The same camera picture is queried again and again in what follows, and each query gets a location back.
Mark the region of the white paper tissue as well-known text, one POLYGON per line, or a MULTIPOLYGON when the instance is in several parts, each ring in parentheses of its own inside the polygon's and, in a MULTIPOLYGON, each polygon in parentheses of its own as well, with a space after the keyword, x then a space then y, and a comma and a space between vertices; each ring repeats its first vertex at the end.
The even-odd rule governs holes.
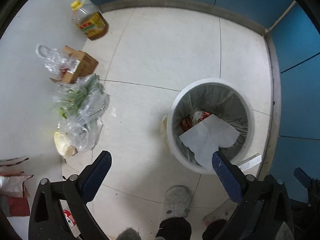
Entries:
POLYGON ((180 140, 194 153, 198 164, 212 170, 213 153, 233 146, 239 135, 233 126, 212 114, 180 135, 180 140))

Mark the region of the white round trash bin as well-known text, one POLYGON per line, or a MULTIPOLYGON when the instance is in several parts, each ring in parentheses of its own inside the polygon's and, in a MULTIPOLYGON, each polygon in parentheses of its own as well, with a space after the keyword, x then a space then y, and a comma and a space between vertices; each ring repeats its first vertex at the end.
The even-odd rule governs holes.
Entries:
POLYGON ((160 128, 170 153, 187 169, 204 175, 215 174, 214 152, 239 165, 248 155, 253 133, 248 100, 229 82, 217 78, 185 87, 163 116, 160 128))

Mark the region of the blue kitchen cabinets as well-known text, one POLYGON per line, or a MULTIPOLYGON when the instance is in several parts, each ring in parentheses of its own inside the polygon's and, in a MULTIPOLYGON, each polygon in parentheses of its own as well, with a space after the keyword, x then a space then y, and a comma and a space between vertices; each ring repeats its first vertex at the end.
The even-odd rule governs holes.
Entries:
MULTIPOLYGON (((97 5, 121 0, 92 0, 97 5)), ((101 61, 97 72, 111 96, 95 149, 76 155, 64 171, 81 171, 100 151, 113 165, 96 201, 111 194, 161 203, 172 185, 193 192, 196 209, 216 208, 227 194, 216 176, 185 168, 160 136, 163 116, 178 93, 194 81, 214 77, 248 98, 255 132, 249 155, 262 153, 269 135, 278 60, 282 110, 271 172, 285 179, 291 196, 305 199, 293 170, 301 165, 319 175, 319 32, 295 0, 186 0, 214 5, 259 23, 260 35, 224 17, 178 9, 129 5, 107 12, 108 34, 84 50, 101 61)))

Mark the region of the right grey slipper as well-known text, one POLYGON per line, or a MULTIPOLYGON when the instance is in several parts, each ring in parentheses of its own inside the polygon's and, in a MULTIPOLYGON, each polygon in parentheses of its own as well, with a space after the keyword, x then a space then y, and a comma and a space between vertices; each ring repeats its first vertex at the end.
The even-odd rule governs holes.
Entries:
POLYGON ((238 203, 235 203, 231 201, 230 199, 227 199, 220 207, 218 207, 215 211, 212 213, 206 215, 203 218, 203 222, 205 226, 208 226, 214 221, 217 220, 226 220, 228 221, 236 208, 238 207, 238 203))

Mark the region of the grey slipper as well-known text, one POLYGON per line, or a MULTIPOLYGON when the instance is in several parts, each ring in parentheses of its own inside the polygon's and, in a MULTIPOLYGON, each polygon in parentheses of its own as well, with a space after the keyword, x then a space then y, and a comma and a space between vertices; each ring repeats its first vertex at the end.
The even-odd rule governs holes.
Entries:
POLYGON ((190 212, 191 193, 185 186, 173 186, 164 196, 165 218, 187 218, 190 212))
POLYGON ((215 211, 212 213, 206 215, 203 218, 203 222, 205 226, 208 226, 214 221, 217 220, 226 220, 228 221, 236 208, 238 207, 238 203, 235 203, 231 201, 230 199, 227 199, 220 207, 218 207, 215 211))

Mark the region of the right black trouser leg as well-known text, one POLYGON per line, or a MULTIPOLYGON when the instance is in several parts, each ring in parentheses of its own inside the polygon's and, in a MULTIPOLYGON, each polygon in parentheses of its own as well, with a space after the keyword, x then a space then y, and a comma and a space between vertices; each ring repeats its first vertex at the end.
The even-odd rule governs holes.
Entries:
POLYGON ((213 221, 210 223, 204 233, 202 234, 203 240, 214 240, 215 237, 220 233, 220 231, 223 229, 227 221, 225 219, 220 219, 213 221))

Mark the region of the black trouser leg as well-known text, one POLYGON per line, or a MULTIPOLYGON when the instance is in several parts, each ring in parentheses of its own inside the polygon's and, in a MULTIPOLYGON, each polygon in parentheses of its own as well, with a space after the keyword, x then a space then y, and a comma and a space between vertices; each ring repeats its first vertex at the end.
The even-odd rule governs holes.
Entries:
POLYGON ((183 217, 172 217, 163 220, 156 233, 156 239, 190 240, 191 224, 183 217))
POLYGON ((210 223, 204 233, 202 234, 203 240, 214 240, 215 237, 220 233, 220 231, 223 229, 227 221, 225 219, 220 219, 213 221, 210 223))

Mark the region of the pale cabbage piece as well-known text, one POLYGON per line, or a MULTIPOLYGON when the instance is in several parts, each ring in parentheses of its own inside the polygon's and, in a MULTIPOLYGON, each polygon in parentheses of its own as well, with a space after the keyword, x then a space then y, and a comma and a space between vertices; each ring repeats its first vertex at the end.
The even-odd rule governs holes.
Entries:
POLYGON ((59 155, 69 158, 77 153, 76 147, 72 145, 71 140, 65 133, 56 131, 54 133, 54 143, 59 155))

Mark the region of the left grey slipper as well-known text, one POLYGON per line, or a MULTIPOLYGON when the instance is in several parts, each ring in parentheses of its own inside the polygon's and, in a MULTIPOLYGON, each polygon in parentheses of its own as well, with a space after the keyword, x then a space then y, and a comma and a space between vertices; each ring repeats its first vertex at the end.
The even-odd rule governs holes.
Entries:
POLYGON ((173 186, 164 196, 165 218, 187 218, 190 212, 191 193, 185 186, 173 186))

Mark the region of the left black trouser leg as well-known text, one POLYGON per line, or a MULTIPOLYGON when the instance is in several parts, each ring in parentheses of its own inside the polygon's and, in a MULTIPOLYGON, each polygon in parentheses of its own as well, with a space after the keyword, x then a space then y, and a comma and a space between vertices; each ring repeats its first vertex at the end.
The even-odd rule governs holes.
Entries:
POLYGON ((156 239, 190 240, 191 224, 183 217, 172 217, 163 220, 156 233, 156 239))

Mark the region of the clear bag with greens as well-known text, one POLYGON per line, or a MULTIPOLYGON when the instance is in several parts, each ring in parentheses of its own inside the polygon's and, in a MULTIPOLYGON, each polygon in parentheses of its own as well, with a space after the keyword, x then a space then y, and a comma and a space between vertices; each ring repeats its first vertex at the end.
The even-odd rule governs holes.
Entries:
POLYGON ((99 141, 101 117, 110 102, 99 76, 94 73, 74 84, 58 83, 54 101, 60 115, 57 131, 68 135, 76 154, 92 150, 99 141))

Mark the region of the clear crumpled plastic bag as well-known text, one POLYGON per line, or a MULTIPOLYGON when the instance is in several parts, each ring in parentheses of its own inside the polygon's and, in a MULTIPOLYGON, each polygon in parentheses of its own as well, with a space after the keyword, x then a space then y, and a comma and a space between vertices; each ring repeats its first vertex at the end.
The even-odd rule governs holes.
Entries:
POLYGON ((36 47, 36 54, 44 66, 52 73, 63 74, 68 70, 75 70, 77 59, 57 49, 50 49, 43 44, 36 47))

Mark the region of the brown cardboard box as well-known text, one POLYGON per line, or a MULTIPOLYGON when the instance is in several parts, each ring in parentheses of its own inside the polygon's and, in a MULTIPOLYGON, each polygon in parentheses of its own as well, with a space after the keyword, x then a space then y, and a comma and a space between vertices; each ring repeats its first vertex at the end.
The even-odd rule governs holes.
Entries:
POLYGON ((75 50, 67 45, 63 48, 63 52, 75 61, 71 68, 62 70, 61 76, 50 77, 49 79, 53 83, 76 83, 79 77, 86 77, 93 74, 99 64, 99 62, 88 53, 75 50))

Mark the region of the yellow cooking oil bottle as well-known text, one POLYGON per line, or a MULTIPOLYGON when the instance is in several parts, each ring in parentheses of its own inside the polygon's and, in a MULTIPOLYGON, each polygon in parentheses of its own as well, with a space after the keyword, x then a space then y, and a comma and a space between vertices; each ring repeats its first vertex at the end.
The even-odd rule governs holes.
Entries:
POLYGON ((86 0, 75 0, 71 3, 72 23, 80 29, 88 39, 96 40, 103 37, 109 24, 102 16, 99 8, 86 0))

